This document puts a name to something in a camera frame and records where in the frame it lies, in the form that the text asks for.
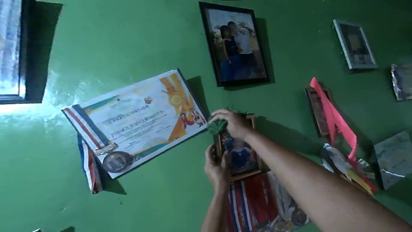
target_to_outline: red ribbon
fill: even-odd
[[[355,156],[356,145],[357,145],[357,138],[356,138],[355,133],[350,129],[348,124],[345,122],[345,120],[342,118],[339,112],[335,109],[333,104],[326,97],[326,94],[322,90],[322,87],[319,85],[315,77],[310,82],[310,86],[313,87],[316,90],[316,93],[318,94],[318,96],[321,97],[323,110],[326,116],[326,122],[329,128],[331,146],[333,147],[333,144],[336,138],[336,128],[335,128],[335,125],[336,125],[337,128],[342,133],[343,137],[346,139],[346,141],[352,148],[352,151],[351,153],[349,153],[349,156],[348,156],[348,162],[357,171],[358,176],[362,178],[363,181],[365,181],[371,187],[372,192],[376,192],[378,188],[376,188],[361,172],[358,171],[358,163],[356,162],[356,156]]]

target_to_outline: person's right hand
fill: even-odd
[[[228,109],[218,109],[211,114],[213,118],[209,123],[215,122],[218,119],[227,121],[227,131],[233,138],[245,139],[245,136],[253,130],[250,124],[242,115],[234,113]]]

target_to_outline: black picture frame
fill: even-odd
[[[207,3],[207,2],[199,2],[200,6],[200,11],[202,15],[202,20],[203,20],[203,26],[206,34],[206,39],[209,47],[209,52],[210,56],[212,58],[212,63],[213,63],[213,69],[215,72],[215,78],[216,78],[216,83],[218,87],[222,86],[234,86],[234,85],[245,85],[245,84],[252,84],[252,83],[262,83],[262,82],[267,82],[270,81],[270,78],[268,76],[267,72],[267,66],[266,66],[266,61],[265,57],[263,55],[262,51],[262,44],[259,39],[259,31],[258,27],[256,25],[256,20],[255,20],[255,13],[252,9],[244,9],[244,8],[238,8],[238,7],[231,7],[231,6],[225,6],[225,5],[218,5],[218,4],[212,4],[212,3]],[[243,80],[229,80],[229,81],[223,81],[222,78],[220,78],[220,73],[219,73],[219,67],[220,64],[217,63],[216,59],[216,54],[215,50],[213,47],[213,38],[210,33],[210,28],[208,25],[208,17],[206,15],[206,11],[208,9],[217,9],[217,10],[223,10],[223,11],[228,11],[228,12],[238,12],[238,13],[245,13],[245,14],[250,14],[252,17],[252,23],[254,27],[254,31],[256,33],[256,39],[257,39],[257,44],[259,46],[259,51],[260,51],[260,56],[262,58],[262,66],[263,66],[263,73],[265,75],[264,78],[252,78],[252,79],[243,79]]]

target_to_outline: silver picture frame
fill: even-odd
[[[337,19],[333,20],[333,24],[349,69],[376,69],[378,64],[363,28]]]

